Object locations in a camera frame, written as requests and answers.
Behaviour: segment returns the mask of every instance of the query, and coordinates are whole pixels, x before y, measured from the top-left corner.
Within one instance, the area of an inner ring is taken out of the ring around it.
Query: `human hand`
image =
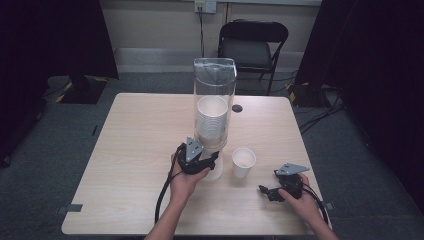
[[[197,183],[209,173],[211,169],[205,168],[201,172],[189,175],[182,172],[178,162],[174,165],[172,176],[175,176],[171,181],[171,203],[178,203],[185,205],[193,194]]]
[[[304,184],[309,185],[308,177],[303,173],[299,173]],[[278,193],[293,207],[296,213],[308,224],[316,221],[323,221],[318,210],[318,205],[315,199],[307,192],[302,191],[302,196],[299,199],[294,198],[284,189],[279,189]]]

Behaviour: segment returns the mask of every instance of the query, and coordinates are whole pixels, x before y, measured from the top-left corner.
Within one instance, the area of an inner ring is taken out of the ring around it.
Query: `wooden table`
[[[171,154],[193,136],[193,95],[121,93],[116,96],[72,204],[65,234],[146,235],[154,224]],[[179,221],[177,235],[313,234],[288,203],[269,202],[258,185],[279,187],[273,170],[284,163],[309,167],[305,174],[321,194],[291,105],[283,97],[235,96],[224,172],[200,182]],[[231,154],[246,146],[256,165],[244,180],[232,175]],[[161,210],[169,202],[168,189]]]

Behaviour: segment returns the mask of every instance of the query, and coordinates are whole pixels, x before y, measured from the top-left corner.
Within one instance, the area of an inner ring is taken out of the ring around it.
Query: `gray carpet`
[[[276,79],[290,76],[280,73]],[[66,81],[67,77],[49,79],[47,93]],[[276,82],[272,95],[286,96],[278,90],[288,81]],[[243,90],[237,94],[263,95],[266,86],[267,81],[240,79],[237,88]],[[56,213],[72,201],[114,96],[120,92],[192,93],[193,78],[191,73],[122,73],[120,80],[107,84],[96,105],[55,103],[60,92],[46,96],[42,119],[10,156],[11,166],[0,169],[0,239],[122,239],[66,236],[61,232],[64,215]],[[335,95],[328,92],[330,101]],[[299,125],[325,111],[293,110]],[[341,239],[424,239],[422,215],[390,169],[372,154],[366,135],[347,111],[321,120],[302,136],[324,200],[335,207],[329,215]]]

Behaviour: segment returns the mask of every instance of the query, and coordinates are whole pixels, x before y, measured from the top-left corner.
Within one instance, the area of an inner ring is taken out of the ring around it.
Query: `forearm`
[[[333,230],[322,219],[307,221],[318,240],[338,240]]]
[[[174,237],[175,229],[177,228],[178,220],[180,219],[181,213],[184,210],[185,204],[185,201],[170,202],[156,225],[144,239],[172,239]]]

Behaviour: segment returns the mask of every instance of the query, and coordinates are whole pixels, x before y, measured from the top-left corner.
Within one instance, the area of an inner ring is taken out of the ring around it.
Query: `metal bracket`
[[[281,176],[281,175],[293,175],[300,172],[308,171],[308,167],[292,164],[292,163],[286,163],[284,164],[280,169],[275,170],[275,175]]]
[[[191,137],[187,137],[186,161],[190,162],[203,151],[203,146]]]

